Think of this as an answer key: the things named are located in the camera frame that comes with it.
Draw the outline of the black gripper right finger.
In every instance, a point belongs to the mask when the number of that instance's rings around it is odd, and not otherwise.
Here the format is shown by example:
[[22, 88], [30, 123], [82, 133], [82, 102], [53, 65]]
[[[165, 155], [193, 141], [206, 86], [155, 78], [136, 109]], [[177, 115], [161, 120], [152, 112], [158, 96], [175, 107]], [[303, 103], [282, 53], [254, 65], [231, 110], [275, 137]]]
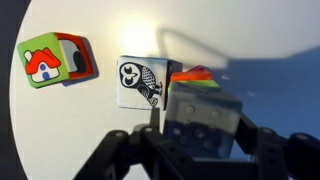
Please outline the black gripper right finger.
[[320, 140], [314, 136], [298, 132], [284, 138], [241, 114], [235, 139], [253, 159], [258, 180], [320, 180]]

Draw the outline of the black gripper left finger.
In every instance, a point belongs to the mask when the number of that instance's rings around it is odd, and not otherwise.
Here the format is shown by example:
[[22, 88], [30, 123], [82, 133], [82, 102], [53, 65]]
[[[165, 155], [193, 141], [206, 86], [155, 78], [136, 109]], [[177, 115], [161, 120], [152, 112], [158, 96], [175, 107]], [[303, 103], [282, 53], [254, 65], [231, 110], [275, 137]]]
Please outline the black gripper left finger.
[[110, 131], [73, 180], [123, 180], [132, 165], [140, 164], [151, 180], [193, 180], [195, 162], [153, 126], [132, 134]]

